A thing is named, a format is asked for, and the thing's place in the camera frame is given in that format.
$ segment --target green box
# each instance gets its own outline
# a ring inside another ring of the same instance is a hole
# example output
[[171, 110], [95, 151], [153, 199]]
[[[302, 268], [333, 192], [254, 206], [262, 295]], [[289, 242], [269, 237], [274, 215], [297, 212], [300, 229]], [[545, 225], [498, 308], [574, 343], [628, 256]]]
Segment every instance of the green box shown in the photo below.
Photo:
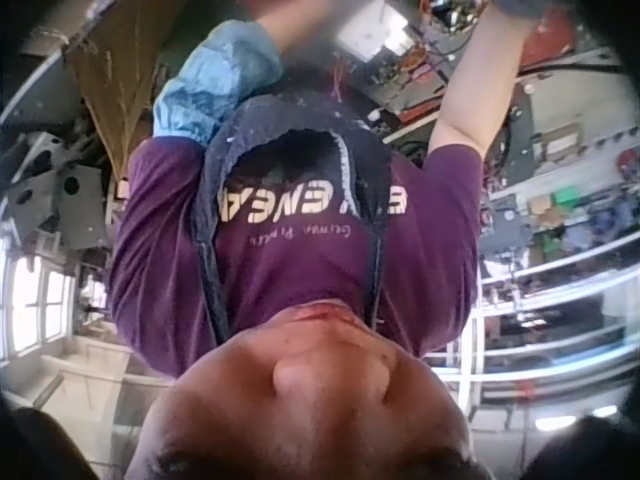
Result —
[[567, 187], [562, 190], [558, 190], [553, 194], [553, 204], [557, 207], [561, 207], [568, 212], [572, 212], [578, 202], [580, 201], [581, 195], [578, 192], [576, 187]]

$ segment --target dark navy apron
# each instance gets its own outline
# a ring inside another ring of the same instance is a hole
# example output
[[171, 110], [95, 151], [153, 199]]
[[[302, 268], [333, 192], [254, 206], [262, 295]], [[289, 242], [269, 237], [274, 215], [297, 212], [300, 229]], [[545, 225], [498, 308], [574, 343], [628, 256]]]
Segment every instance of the dark navy apron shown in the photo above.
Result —
[[340, 179], [350, 210], [368, 231], [368, 278], [365, 322], [375, 327], [382, 287], [383, 254], [391, 188], [391, 149], [346, 107], [326, 95], [264, 95], [247, 100], [224, 123], [205, 155], [200, 185], [192, 206], [192, 234], [216, 344], [231, 337], [231, 324], [222, 297], [213, 239], [219, 219], [219, 198], [232, 170], [251, 162], [246, 155], [291, 132], [329, 134], [338, 152], [323, 160], [323, 169]]

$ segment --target light blue sleeve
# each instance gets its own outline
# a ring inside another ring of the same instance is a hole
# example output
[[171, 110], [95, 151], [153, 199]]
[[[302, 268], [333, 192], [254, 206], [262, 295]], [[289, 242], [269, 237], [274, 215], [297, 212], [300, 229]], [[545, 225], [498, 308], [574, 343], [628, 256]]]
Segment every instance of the light blue sleeve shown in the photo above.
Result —
[[184, 137], [204, 147], [257, 89], [282, 77], [280, 56], [259, 23], [236, 20], [214, 29], [158, 96], [154, 137]]

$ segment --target man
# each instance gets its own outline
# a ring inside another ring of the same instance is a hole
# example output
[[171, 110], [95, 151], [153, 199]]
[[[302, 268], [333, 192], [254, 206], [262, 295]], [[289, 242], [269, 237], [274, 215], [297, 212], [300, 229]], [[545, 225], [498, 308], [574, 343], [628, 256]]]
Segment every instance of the man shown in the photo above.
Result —
[[110, 294], [121, 334], [178, 380], [129, 478], [487, 476], [420, 358], [469, 316], [482, 159], [542, 8], [485, 10], [420, 170], [328, 96], [242, 103], [338, 6], [223, 24], [157, 100]]

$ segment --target blue glove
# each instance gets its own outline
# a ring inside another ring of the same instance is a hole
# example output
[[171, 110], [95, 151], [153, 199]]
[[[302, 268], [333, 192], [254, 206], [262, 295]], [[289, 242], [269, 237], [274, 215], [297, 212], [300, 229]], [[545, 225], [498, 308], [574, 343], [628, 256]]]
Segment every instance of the blue glove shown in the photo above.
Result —
[[544, 16], [550, 0], [493, 0], [500, 10], [512, 17], [524, 17], [531, 20]]

